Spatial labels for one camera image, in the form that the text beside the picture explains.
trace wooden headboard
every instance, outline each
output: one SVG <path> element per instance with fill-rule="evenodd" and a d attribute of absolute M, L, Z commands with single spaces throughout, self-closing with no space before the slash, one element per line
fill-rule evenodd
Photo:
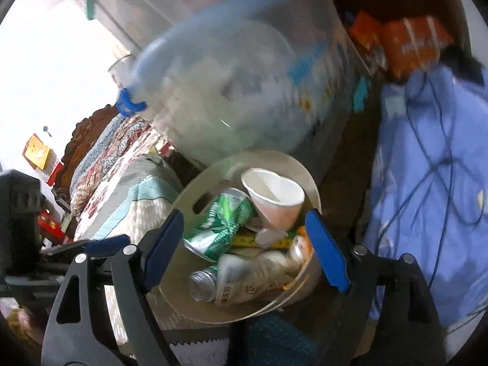
<path fill-rule="evenodd" d="M 57 174 L 52 188 L 54 199 L 66 212 L 70 211 L 69 186 L 75 169 L 117 113 L 115 107 L 107 104 L 103 109 L 94 112 L 90 118 L 76 124 L 71 141 L 67 144 L 61 159 L 64 166 Z"/>

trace blue gripper pad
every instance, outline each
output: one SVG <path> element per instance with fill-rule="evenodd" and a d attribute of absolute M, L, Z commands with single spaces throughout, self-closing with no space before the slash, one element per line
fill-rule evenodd
<path fill-rule="evenodd" d="M 158 235 L 155 237 L 153 247 L 142 260 L 145 272 L 143 285 L 147 291 L 161 282 L 184 230 L 185 219 L 183 213 L 177 209 L 173 209 L 161 228 L 153 230 L 159 231 Z"/>
<path fill-rule="evenodd" d="M 346 258 L 325 228 L 317 210 L 313 209 L 307 213 L 305 231 L 329 283 L 337 287 L 339 292 L 346 293 L 351 285 L 347 277 Z"/>
<path fill-rule="evenodd" d="M 92 241 L 86 244 L 84 251 L 88 256 L 101 259 L 116 254 L 124 246 L 130 244 L 130 237 L 126 234 Z"/>

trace floral blanket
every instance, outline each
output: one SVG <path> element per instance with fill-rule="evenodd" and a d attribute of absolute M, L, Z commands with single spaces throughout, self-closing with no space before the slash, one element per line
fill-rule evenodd
<path fill-rule="evenodd" d="M 73 189 L 71 213 L 76 218 L 79 219 L 90 197 L 119 157 L 123 156 L 134 142 L 148 131 L 150 131 L 149 124 L 138 116 L 123 121 L 107 149 L 98 156 Z"/>
<path fill-rule="evenodd" d="M 117 114 L 103 130 L 102 134 L 93 145 L 93 147 L 90 149 L 90 151 L 86 154 L 85 158 L 83 158 L 80 164 L 76 167 L 75 172 L 73 173 L 73 177 L 71 178 L 71 184 L 69 186 L 70 198 L 73 197 L 76 185 L 80 181 L 80 178 L 83 176 L 83 174 L 93 166 L 93 164 L 98 160 L 100 154 L 103 153 L 112 143 L 115 133 L 122 125 L 124 120 L 124 116 L 122 116 L 121 114 Z"/>
<path fill-rule="evenodd" d="M 151 147 L 154 147 L 160 155 L 164 156 L 168 153 L 169 146 L 169 143 L 151 128 L 145 130 L 141 136 L 133 142 L 124 155 L 115 161 L 111 169 L 101 179 L 84 210 L 80 213 L 78 217 L 79 223 L 75 233 L 75 241 L 82 238 L 85 231 L 95 221 L 99 211 L 116 189 L 116 186 L 127 167 L 142 154 L 147 154 Z"/>

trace green aluminum can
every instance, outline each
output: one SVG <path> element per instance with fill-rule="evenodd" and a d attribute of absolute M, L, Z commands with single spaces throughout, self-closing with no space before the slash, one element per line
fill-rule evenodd
<path fill-rule="evenodd" d="M 203 259 L 216 263 L 231 247 L 239 227 L 253 214 L 247 194 L 229 188 L 210 205 L 203 221 L 185 236 L 185 246 Z"/>

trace clear plastic storage container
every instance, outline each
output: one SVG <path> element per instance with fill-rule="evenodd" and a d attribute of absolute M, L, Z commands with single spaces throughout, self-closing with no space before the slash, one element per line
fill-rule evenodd
<path fill-rule="evenodd" d="M 321 179 L 357 66 L 332 0 L 228 0 L 155 40 L 118 104 L 201 165 L 277 150 Z"/>

